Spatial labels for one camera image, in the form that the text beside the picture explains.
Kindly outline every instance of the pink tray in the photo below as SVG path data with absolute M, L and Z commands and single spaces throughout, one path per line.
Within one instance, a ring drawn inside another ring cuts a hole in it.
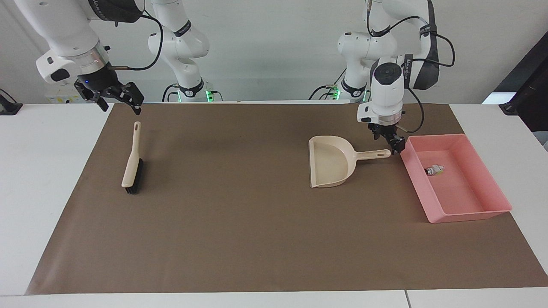
M 512 209 L 464 134 L 411 136 L 401 156 L 431 223 L 487 219 Z M 445 170 L 427 176 L 424 168 L 434 164 Z

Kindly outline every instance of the black bristle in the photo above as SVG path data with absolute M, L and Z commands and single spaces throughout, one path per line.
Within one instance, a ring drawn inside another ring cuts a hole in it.
M 139 158 L 139 165 L 137 166 L 137 172 L 135 173 L 135 181 L 133 181 L 132 187 L 126 187 L 125 191 L 128 193 L 134 195 L 139 192 L 139 182 L 141 181 L 142 177 L 142 167 L 145 162 L 142 161 L 141 158 Z

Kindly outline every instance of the brush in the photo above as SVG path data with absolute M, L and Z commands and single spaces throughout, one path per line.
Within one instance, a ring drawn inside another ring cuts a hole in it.
M 133 124 L 132 152 L 129 154 L 128 164 L 125 167 L 122 187 L 130 194 L 139 191 L 139 182 L 142 176 L 143 160 L 139 157 L 139 139 L 141 138 L 141 122 Z

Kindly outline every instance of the white table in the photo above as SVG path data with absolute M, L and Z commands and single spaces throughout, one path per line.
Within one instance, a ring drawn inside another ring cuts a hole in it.
M 546 270 L 548 153 L 519 118 L 504 116 L 497 106 L 452 109 Z M 548 288 L 21 296 L 107 116 L 81 104 L 25 105 L 17 116 L 0 117 L 0 307 L 405 308 L 408 300 L 413 308 L 548 305 Z

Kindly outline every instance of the brown mat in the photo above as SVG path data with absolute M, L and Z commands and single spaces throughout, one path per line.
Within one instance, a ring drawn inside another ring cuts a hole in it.
M 510 214 L 428 223 L 399 156 L 309 188 L 311 137 L 387 148 L 356 108 L 116 105 L 27 294 L 548 286 Z M 419 110 L 406 110 L 411 128 Z M 449 106 L 426 114 L 420 134 L 462 133 Z M 120 182 L 137 119 L 145 172 L 131 196 Z

